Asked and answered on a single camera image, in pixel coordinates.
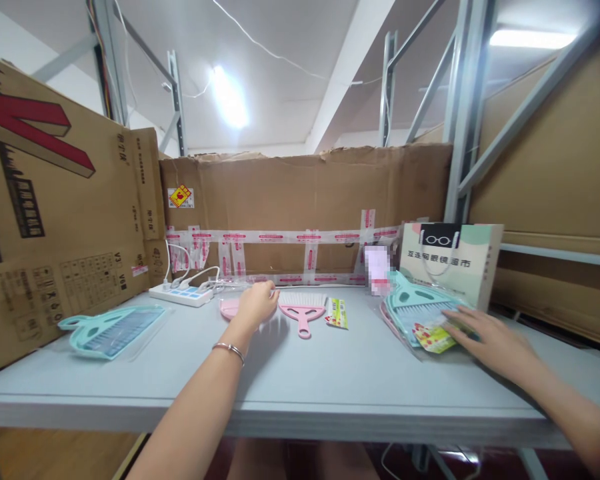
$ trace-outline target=power strip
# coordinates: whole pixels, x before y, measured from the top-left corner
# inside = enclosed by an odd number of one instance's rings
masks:
[[[201,307],[213,298],[211,290],[202,293],[198,293],[197,290],[197,287],[188,287],[184,290],[165,290],[164,286],[158,285],[149,289],[149,296],[160,300],[180,303],[189,307]]]

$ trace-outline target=paper shopping bag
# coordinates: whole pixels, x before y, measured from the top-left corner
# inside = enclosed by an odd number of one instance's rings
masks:
[[[504,225],[406,223],[400,272],[486,311],[503,230]]]

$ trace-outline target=hand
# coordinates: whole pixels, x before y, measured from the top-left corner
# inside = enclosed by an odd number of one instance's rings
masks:
[[[486,313],[462,306],[458,310],[460,312],[444,310],[443,313],[476,332],[480,341],[470,339],[449,322],[443,328],[488,368],[523,388],[521,383],[543,370],[544,363],[523,335]]]
[[[250,322],[253,329],[258,328],[260,323],[268,318],[278,305],[280,290],[276,290],[272,295],[271,290],[274,288],[275,285],[269,280],[255,283],[251,288],[245,290],[240,296],[240,306],[236,317]]]

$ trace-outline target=silver bracelet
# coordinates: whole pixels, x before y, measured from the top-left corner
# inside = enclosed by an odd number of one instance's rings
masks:
[[[222,347],[225,348],[229,351],[234,352],[235,354],[238,355],[238,357],[240,357],[240,360],[242,360],[242,366],[245,366],[245,356],[242,354],[242,352],[240,350],[238,350],[236,347],[234,347],[232,344],[226,344],[226,343],[216,343],[214,346],[211,347],[211,350],[213,350],[216,347]]]

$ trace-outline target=metal shelving rack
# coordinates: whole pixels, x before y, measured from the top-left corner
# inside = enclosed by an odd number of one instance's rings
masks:
[[[424,30],[445,0],[435,0],[422,20],[396,51],[397,32],[385,38],[385,58],[380,104],[380,145],[389,144],[397,62]],[[477,158],[482,124],[484,84],[489,39],[493,33],[497,0],[460,0],[455,31],[436,68],[420,108],[413,119],[406,143],[412,142],[438,86],[451,64],[451,81],[445,112],[443,141],[453,143],[451,171],[445,206],[445,222],[467,222],[471,188],[496,162],[500,154],[522,130],[574,64],[600,36],[600,18],[583,30],[572,44],[564,48],[542,79],[502,128],[492,144]],[[600,265],[600,255],[503,243],[502,250]]]
[[[185,132],[180,73],[175,50],[167,52],[167,69],[162,62],[158,60],[158,57],[152,52],[131,22],[129,22],[128,18],[123,16],[122,12],[117,9],[114,0],[92,0],[92,2],[87,0],[87,8],[93,9],[93,20],[95,20],[97,24],[94,25],[92,19],[89,19],[91,33],[82,40],[76,42],[68,48],[68,50],[62,52],[54,58],[54,60],[42,66],[32,74],[32,77],[46,83],[87,52],[93,51],[98,64],[103,111],[105,114],[109,111],[109,117],[112,120],[121,123],[122,125],[127,125],[129,119],[123,70],[124,56],[118,42],[116,42],[113,31],[114,19],[123,22],[129,36],[147,54],[149,60],[151,60],[158,70],[160,70],[160,73],[164,75],[173,96],[173,118],[165,132],[162,142],[160,142],[159,150],[165,150],[174,130],[176,130],[180,156],[186,156],[187,137]],[[105,88],[105,75],[108,76],[108,83],[113,86],[113,88],[108,91]],[[110,109],[107,108],[107,102],[109,102],[111,106]]]

